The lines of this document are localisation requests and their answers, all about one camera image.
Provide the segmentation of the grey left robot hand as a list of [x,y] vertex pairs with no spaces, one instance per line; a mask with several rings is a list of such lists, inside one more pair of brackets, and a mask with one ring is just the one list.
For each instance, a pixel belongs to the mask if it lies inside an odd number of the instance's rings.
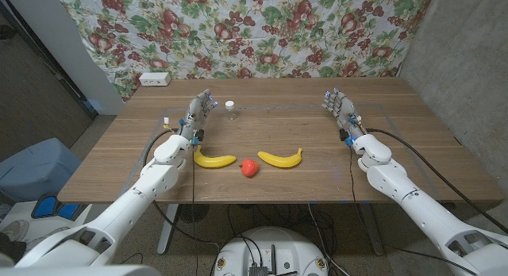
[[211,90],[206,89],[190,101],[187,111],[181,120],[178,134],[193,140],[197,131],[204,128],[210,112],[217,106],[211,97]]

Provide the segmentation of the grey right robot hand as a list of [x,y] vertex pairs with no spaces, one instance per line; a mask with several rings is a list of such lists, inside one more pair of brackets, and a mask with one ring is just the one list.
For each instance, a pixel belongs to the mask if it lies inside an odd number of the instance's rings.
[[324,95],[322,107],[327,109],[335,118],[339,128],[339,137],[349,147],[359,137],[365,135],[365,129],[361,124],[361,116],[358,114],[352,100],[343,92],[333,89]]

